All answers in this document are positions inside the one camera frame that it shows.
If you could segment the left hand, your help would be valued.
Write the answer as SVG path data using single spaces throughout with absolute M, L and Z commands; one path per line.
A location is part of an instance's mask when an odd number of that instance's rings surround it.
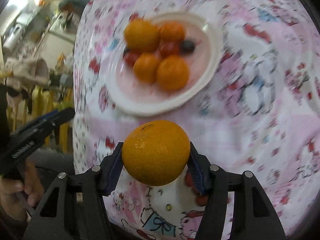
M 25 161 L 24 182 L 1 177 L 1 207 L 10 218 L 23 222 L 27 220 L 27 211 L 16 195 L 19 192 L 27 195 L 27 203 L 31 207 L 34 207 L 44 194 L 35 165 L 29 160 Z

